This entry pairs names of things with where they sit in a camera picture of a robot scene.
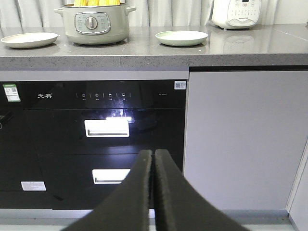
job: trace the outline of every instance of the control knob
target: control knob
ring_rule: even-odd
[[[90,30],[94,30],[97,27],[97,20],[94,17],[86,19],[86,27]]]

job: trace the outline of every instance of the white curtain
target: white curtain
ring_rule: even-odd
[[[211,20],[214,0],[126,0],[137,11],[129,14],[130,26],[199,26]],[[278,0],[262,0],[259,23],[273,24]],[[0,0],[0,27],[63,26],[53,12],[74,0]]]

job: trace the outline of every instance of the wall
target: wall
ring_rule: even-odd
[[[306,23],[308,21],[307,0],[279,0],[275,24]]]

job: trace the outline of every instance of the white appliance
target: white appliance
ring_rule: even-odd
[[[261,0],[214,0],[213,23],[224,29],[251,28],[260,16]]]

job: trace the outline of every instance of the plate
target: plate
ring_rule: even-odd
[[[55,33],[38,32],[8,36],[1,39],[1,42],[11,48],[34,48],[52,44],[57,38]]]
[[[174,30],[160,32],[155,37],[168,46],[194,46],[203,43],[208,37],[207,33],[190,30]]]

